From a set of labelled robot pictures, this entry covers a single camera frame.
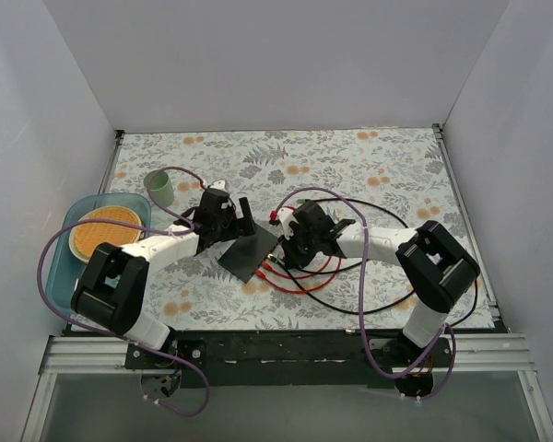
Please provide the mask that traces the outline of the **black network switch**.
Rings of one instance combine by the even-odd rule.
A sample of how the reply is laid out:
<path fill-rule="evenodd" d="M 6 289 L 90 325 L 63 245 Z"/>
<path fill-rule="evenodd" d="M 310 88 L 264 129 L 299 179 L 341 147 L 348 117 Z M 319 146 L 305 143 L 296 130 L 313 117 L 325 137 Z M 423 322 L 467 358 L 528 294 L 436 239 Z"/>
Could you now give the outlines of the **black network switch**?
<path fill-rule="evenodd" d="M 266 257 L 278 245 L 278 236 L 256 225 L 251 236 L 236 239 L 218 259 L 218 264 L 247 284 Z"/>

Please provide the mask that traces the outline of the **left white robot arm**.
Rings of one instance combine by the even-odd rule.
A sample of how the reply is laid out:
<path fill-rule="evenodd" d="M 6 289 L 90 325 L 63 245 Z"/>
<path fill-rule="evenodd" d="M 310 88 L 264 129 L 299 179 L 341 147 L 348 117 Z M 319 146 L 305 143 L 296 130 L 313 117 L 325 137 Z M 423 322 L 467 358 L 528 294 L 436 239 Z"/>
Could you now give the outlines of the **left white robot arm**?
<path fill-rule="evenodd" d="M 94 250 L 71 299 L 72 310 L 108 332 L 146 347 L 146 357 L 159 368 L 178 355 L 169 340 L 171 328 L 143 310 L 148 277 L 211 246 L 251 236 L 255 223 L 248 199 L 236 213 L 229 193 L 204 190 L 193 216 L 175 221 L 160 235 L 123 246 L 101 243 Z"/>

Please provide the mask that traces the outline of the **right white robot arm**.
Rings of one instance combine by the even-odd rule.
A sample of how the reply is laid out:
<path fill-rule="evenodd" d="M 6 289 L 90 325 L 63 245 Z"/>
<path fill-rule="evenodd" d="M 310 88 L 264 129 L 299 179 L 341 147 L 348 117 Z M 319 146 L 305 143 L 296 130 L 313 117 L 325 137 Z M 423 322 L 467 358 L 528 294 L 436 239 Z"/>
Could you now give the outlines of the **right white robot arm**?
<path fill-rule="evenodd" d="M 398 337 L 400 358 L 410 366 L 432 354 L 439 331 L 461 296 L 480 276 L 480 267 L 440 223 L 417 228 L 366 227 L 364 221 L 334 221 L 315 201 L 296 209 L 279 208 L 270 223 L 281 226 L 288 268 L 305 268 L 322 253 L 366 259 L 403 269 L 418 297 Z"/>

